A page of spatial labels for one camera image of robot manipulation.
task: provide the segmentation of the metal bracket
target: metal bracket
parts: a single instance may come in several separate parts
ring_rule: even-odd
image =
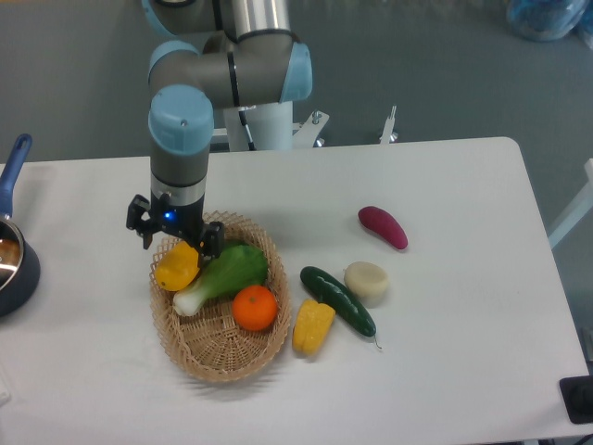
[[[381,138],[379,139],[379,144],[382,146],[394,144],[397,142],[398,134],[393,131],[393,128],[396,125],[396,110],[397,105],[394,105],[391,108],[391,114],[385,120],[383,132],[381,133]]]
[[[302,123],[293,123],[293,134],[298,132],[303,126]],[[212,139],[210,140],[211,144],[228,144],[229,143],[229,135],[226,132],[226,128],[215,128],[214,134],[212,135]]]
[[[325,141],[319,137],[325,124],[330,120],[330,115],[313,111],[309,118],[300,126],[300,129],[293,135],[293,148],[311,148],[323,146]]]

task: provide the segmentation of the purple sweet potato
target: purple sweet potato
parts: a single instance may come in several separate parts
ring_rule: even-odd
[[[376,233],[394,248],[402,250],[408,246],[408,237],[396,219],[387,211],[370,206],[359,210],[360,223]]]

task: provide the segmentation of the round white vegetable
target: round white vegetable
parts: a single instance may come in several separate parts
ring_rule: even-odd
[[[371,262],[353,262],[346,268],[344,283],[361,299],[378,299],[389,286],[387,273]]]

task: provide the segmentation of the yellow bell pepper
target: yellow bell pepper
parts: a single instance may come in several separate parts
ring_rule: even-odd
[[[334,316],[334,309],[327,304],[306,299],[296,316],[293,349],[307,355],[315,354],[325,340]]]
[[[155,280],[159,287],[169,291],[182,290],[194,281],[197,273],[199,255],[185,241],[175,245],[158,262],[155,269]]]

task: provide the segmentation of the black pot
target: black pot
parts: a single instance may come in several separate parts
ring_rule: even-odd
[[[17,138],[0,176],[0,316],[15,311],[29,300],[41,274],[37,254],[10,221],[12,192],[31,144],[28,134]]]

